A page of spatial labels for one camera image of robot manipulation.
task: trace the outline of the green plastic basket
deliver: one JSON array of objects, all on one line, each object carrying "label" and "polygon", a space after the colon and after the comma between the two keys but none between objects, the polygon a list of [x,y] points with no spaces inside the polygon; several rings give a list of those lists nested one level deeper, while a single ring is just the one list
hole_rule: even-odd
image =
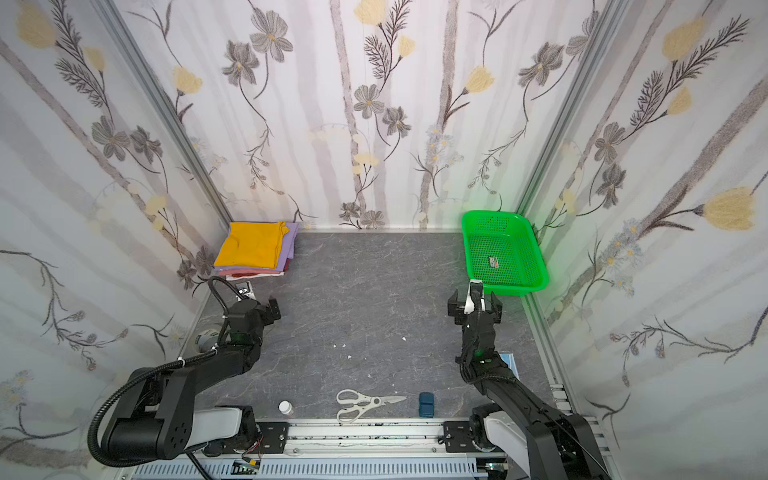
[{"label": "green plastic basket", "polygon": [[486,293],[524,296],[549,283],[531,223],[510,212],[470,210],[462,217],[467,273]]}]

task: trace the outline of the floral wallpaper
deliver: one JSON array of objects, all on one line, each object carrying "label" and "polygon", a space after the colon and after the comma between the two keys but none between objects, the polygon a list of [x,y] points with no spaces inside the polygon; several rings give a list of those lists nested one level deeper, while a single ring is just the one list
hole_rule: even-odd
[{"label": "floral wallpaper", "polygon": [[89,3],[0,12],[0,476],[101,478],[92,412],[178,354],[226,229]]},{"label": "floral wallpaper", "polygon": [[236,220],[424,230],[517,207],[605,1],[115,3]]},{"label": "floral wallpaper", "polygon": [[528,212],[622,478],[762,478],[768,4],[632,2]]}]

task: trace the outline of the folded cloth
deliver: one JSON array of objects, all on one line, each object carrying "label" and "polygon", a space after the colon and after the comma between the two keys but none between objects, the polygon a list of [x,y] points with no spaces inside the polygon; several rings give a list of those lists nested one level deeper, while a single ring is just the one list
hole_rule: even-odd
[{"label": "folded cloth", "polygon": [[252,268],[250,266],[233,266],[228,267],[226,270],[218,270],[218,267],[214,269],[214,275],[224,276],[242,276],[242,275],[259,275],[261,273],[268,275],[270,273],[282,273],[288,270],[288,264],[291,259],[286,259],[286,264],[283,266],[282,271],[278,271],[271,268]]},{"label": "folded cloth", "polygon": [[289,259],[293,258],[293,246],[295,244],[296,234],[299,233],[299,224],[297,222],[286,222],[289,232],[283,237],[283,247],[280,249],[280,258],[277,261],[277,266],[273,269],[257,269],[248,266],[217,266],[214,269],[216,275],[231,275],[235,271],[242,273],[245,271],[259,270],[254,273],[278,273],[286,270],[286,264]]},{"label": "folded cloth", "polygon": [[248,275],[248,276],[231,276],[227,275],[225,278],[229,280],[230,282],[236,282],[238,280],[248,280],[251,278],[259,278],[260,276],[283,276],[283,272],[280,273],[259,273],[258,275]]},{"label": "folded cloth", "polygon": [[277,267],[283,237],[290,231],[283,221],[277,223],[233,222],[214,266]]}]

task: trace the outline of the gray marble surface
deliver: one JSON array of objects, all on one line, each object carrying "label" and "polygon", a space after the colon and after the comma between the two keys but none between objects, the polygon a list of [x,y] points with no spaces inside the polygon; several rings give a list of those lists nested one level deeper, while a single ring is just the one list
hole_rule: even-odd
[{"label": "gray marble surface", "polygon": [[[418,417],[420,392],[435,394],[435,417],[468,416],[488,400],[462,381],[454,362],[461,327],[445,314],[467,282],[460,233],[300,233],[285,276],[252,282],[257,299],[274,295],[283,314],[265,329],[261,359],[202,392],[196,407],[251,405],[266,418],[281,416],[277,406],[288,400],[293,417],[331,418],[341,408],[336,393],[355,389],[408,397],[366,417]],[[514,353],[521,380],[550,402],[521,301],[502,302],[497,350]],[[220,321],[211,297],[194,332]]]}]

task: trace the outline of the scissor blade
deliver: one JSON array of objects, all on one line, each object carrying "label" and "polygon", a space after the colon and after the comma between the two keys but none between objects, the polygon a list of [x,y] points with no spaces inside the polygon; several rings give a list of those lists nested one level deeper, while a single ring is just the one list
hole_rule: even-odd
[{"label": "scissor blade", "polygon": [[407,399],[406,396],[383,396],[380,397],[382,400],[382,403],[397,403],[402,402],[403,400]]}]

